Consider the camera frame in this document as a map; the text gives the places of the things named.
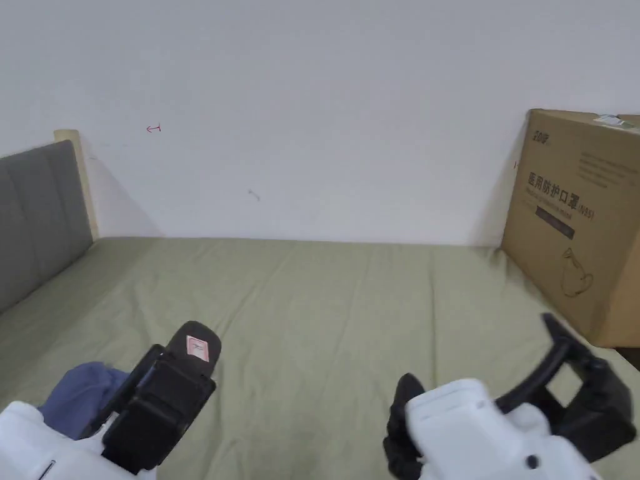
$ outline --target cardboard box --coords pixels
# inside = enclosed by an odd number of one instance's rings
[[[532,110],[503,250],[588,341],[640,347],[640,115]]]

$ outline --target bed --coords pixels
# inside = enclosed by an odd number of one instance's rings
[[[40,155],[47,169],[76,161],[77,150],[63,144]],[[476,377],[498,396],[550,346],[539,315],[551,306],[499,250],[94,239],[88,215],[80,215],[82,228],[68,227],[66,189],[77,200],[82,185],[65,171],[68,186],[57,183],[52,195],[77,248],[64,250],[59,271],[41,272],[28,294],[5,299],[0,407],[41,403],[82,362],[129,370],[153,343],[200,321],[222,339],[219,389],[160,466],[160,479],[388,479],[381,441],[402,374],[413,372],[427,388]],[[640,373],[615,351],[597,353],[638,406]],[[572,375],[561,371],[552,384],[563,400],[577,388]],[[635,442],[596,468],[605,480],[636,479],[639,458]]]

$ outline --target gray upholstered headboard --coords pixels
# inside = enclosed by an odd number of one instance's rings
[[[0,159],[0,312],[92,243],[70,140]]]

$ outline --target screw hole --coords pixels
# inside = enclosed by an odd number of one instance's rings
[[[525,462],[527,467],[531,470],[535,470],[540,466],[540,459],[535,455],[529,455]]]

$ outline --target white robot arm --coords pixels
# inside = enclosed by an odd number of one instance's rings
[[[169,345],[154,345],[107,406],[72,440],[45,425],[34,407],[0,413],[0,478],[155,480],[160,465],[216,389],[221,342],[187,322]]]
[[[117,415],[98,433],[71,440],[47,427],[37,408],[12,402],[0,413],[0,475],[11,480],[155,480],[156,470],[136,475],[102,456],[102,437]]]
[[[400,480],[601,480],[590,463],[636,437],[630,391],[553,315],[543,320],[552,349],[496,400],[478,380],[425,392],[411,374],[400,379],[383,441],[392,474]],[[547,389],[565,363],[583,382],[567,407]]]
[[[524,403],[504,415],[478,380],[411,399],[407,430],[429,459],[420,480],[601,480],[546,416]]]

